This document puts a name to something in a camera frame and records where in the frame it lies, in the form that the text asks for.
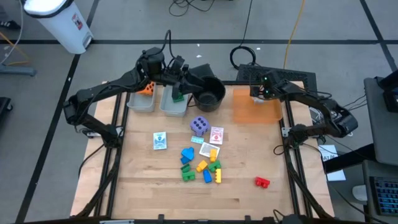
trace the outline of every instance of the white trash can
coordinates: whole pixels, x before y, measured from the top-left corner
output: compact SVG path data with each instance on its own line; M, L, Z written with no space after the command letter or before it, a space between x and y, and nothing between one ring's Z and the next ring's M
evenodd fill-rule
M24 10L36 18L70 53L86 52L93 34L73 0L27 0Z

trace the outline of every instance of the blue lego brick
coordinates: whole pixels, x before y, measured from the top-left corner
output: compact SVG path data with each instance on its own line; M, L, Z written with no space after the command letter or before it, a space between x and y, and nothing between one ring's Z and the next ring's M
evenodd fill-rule
M181 158L181 162L182 162L183 165L187 164L189 161L190 161L190 159L186 158L185 156L183 156Z
M205 178L205 183L210 183L211 182L211 175L209 170L204 170L203 171L203 177Z
M190 161L195 157L194 153L193 153L193 148L189 147L186 149L183 149L181 152L181 155L186 157L187 159L189 159Z

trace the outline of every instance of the yellow cable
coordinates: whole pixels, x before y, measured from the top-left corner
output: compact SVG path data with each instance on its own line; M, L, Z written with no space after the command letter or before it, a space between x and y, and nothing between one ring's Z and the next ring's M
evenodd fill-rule
M301 3L301 8L300 8L300 12L298 13L298 16L297 16L296 24L294 24L292 35L290 35L289 42L287 43L287 46L286 46L286 53L285 53L285 60L284 60L284 69L285 69L285 65L286 65L287 53L289 52L290 43L292 41L294 32L296 31L297 24L299 23L299 20L300 20L300 17L301 17L301 13L303 12L304 4L305 4L305 0L303 0L303 2Z
M14 46L14 44L2 33L0 32L1 37L3 37L4 40L6 40L8 42L8 44L10 44L11 46ZM27 54L25 54L25 52L23 52L18 46L15 46L15 48L19 51L19 53L21 53L26 59L27 61L23 61L23 62L12 62L9 63L8 65L17 65L17 64L25 64L25 63L29 63L29 56Z

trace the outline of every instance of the black floor stripe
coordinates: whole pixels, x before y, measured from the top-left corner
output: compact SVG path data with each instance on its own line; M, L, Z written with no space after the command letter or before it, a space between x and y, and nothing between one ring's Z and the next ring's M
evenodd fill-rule
M368 4L366 4L365 0L359 0L361 2L361 5L363 7L363 10L365 11L366 17L368 17L369 23L372 26L374 35L376 35L377 40L380 41L380 46L381 49L384 53L384 56L386 57L386 60L391 68L391 70L394 72L397 70L397 65L394 61L394 58L392 57L390 50L388 49L387 45L386 45L386 41L384 41L383 36L381 35L381 32L376 24L376 21L374 20L372 13L368 7Z
M242 40L237 39L175 39L173 44L240 44ZM245 40L245 44L287 44L289 40L275 39L252 39ZM115 44L115 45L139 45L139 44L163 44L164 40L96 40L91 44ZM313 44L313 45L357 45L357 44L398 44L398 40L292 40L291 44ZM57 40L20 40L18 44L59 44Z
M91 7L90 14L87 18L88 26L90 26L90 24L93 20L93 17L95 15L95 11L98 6L98 1L99 0L94 0L94 3ZM54 137L55 130L57 129L58 121L59 121L61 113L62 113L62 105L63 105L63 102L67 99L68 91L69 91L70 85L72 83L73 76L75 75L75 71L76 71L77 65L79 63L79 59L80 59L80 55L75 55L71 62L70 69L69 69L67 78L65 80L65 83L63 84L61 95L60 95L60 98L58 99L57 107L56 107L54 115L52 117L49 130L47 131L47 135L44 139L42 150L40 152L39 158L37 159L35 169L33 171L32 177L30 178L28 188L26 190L24 199L23 199L21 207L19 209L19 212L18 212L18 215L16 218L16 223L23 223L25 221L27 212L29 211L30 203L32 202L37 183L38 183L40 175L42 173L43 166L44 166L45 160L47 158L47 154L49 153L51 142Z

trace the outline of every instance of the floor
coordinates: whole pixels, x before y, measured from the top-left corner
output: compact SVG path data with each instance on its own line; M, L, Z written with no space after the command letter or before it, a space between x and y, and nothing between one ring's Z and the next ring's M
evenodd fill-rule
M62 99L80 88L120 77L133 68L141 50L159 46L167 29L172 30L172 38L177 40L172 46L174 54L183 56L191 67L209 63L222 80L236 77L229 52L243 36L249 1L216 0L208 12L191 7L182 17L169 14L172 0L75 2L88 19L96 40L86 53L81 56L68 53L55 44L52 35L35 19L24 15L19 47L30 56L37 75L0 76L0 96L12 98L14 104L14 110L0 129L0 223L15 222L38 158L45 158L47 151L46 160L40 160L45 162L37 185L33 183L36 189L25 221L69 216L87 139L65 122L57 107L60 96ZM201 8L209 3L195 1ZM8 16L20 23L18 2L7 1L2 5ZM396 69L397 7L395 0L307 0L294 36L301 41L291 45L286 68L315 72L318 89L332 93L341 105L355 100L364 94L364 78L383 77ZM260 65L282 68L287 39L299 9L300 1L253 0L246 35L251 44L245 45L256 49ZM181 10L173 7L172 12L181 13ZM369 22L369 16L375 23ZM17 32L0 31L13 40L18 36ZM0 54L4 54L7 45L5 42L0 45ZM15 52L8 62L21 59ZM245 52L237 53L234 59L250 62ZM366 107L354 110L353 114L359 128L352 137L339 142L357 148L371 142L371 132ZM348 152L340 145L336 147ZM360 167L346 170L347 176L354 177L332 184L349 197L351 187L361 182L355 175L358 170ZM363 221L363 216L332 190L331 199L337 217Z

